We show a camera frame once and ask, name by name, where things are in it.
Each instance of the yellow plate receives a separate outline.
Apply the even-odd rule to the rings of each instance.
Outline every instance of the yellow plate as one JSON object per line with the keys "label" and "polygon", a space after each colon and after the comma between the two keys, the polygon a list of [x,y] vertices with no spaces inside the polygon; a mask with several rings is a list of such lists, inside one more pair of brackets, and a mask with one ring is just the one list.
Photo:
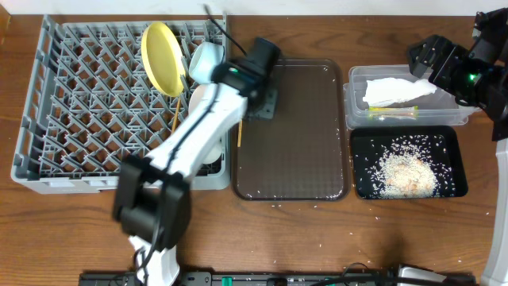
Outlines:
{"label": "yellow plate", "polygon": [[185,76],[182,50],[173,32],[163,22],[152,23],[141,40],[141,58],[150,82],[161,93],[176,97],[183,91]]}

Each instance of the gray dish rack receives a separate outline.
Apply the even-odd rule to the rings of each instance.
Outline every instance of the gray dish rack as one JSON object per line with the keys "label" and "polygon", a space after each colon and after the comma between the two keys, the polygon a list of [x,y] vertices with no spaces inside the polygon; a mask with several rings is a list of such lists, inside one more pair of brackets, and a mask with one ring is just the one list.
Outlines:
{"label": "gray dish rack", "polygon": [[[223,28],[226,16],[218,21]],[[178,39],[187,70],[203,41],[228,47],[210,21],[164,21]],[[141,60],[141,37],[151,22],[42,21],[29,82],[12,179],[41,194],[114,189],[121,160],[143,157],[171,135],[178,98],[150,84]],[[187,115],[198,84],[182,77],[178,120]],[[230,181],[230,134],[222,156],[203,165],[192,189],[223,189]]]}

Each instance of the white paper towel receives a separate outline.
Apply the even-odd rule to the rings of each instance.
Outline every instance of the white paper towel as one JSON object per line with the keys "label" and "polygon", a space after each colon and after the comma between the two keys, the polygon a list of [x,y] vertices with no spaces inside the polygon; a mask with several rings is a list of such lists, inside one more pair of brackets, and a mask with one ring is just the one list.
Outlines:
{"label": "white paper towel", "polygon": [[427,79],[411,83],[405,79],[375,79],[367,81],[364,101],[370,107],[385,107],[394,103],[408,102],[423,95],[430,95],[437,87]]}

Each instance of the plastic lattice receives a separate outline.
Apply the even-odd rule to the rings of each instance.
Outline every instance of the plastic lattice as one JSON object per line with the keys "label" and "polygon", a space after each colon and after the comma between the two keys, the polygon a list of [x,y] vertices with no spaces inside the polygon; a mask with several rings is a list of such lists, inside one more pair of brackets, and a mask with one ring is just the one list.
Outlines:
{"label": "plastic lattice", "polygon": [[[223,44],[211,23],[167,24],[179,40],[184,67],[202,41]],[[122,158],[145,156],[171,136],[178,98],[159,93],[148,80],[140,54],[141,35],[149,22],[64,25],[56,89],[51,96],[48,129],[43,137],[40,176],[111,176]],[[182,78],[184,92],[178,121],[197,87]],[[199,175],[219,172],[220,161]]]}

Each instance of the brown tray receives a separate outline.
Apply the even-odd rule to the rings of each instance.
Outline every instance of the brown tray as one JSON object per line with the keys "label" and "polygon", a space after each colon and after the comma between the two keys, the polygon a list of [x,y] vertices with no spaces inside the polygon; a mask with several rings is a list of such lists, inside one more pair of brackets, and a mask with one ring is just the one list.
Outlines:
{"label": "brown tray", "polygon": [[342,199],[351,165],[341,71],[331,60],[284,62],[274,118],[243,122],[233,189],[247,200]]}

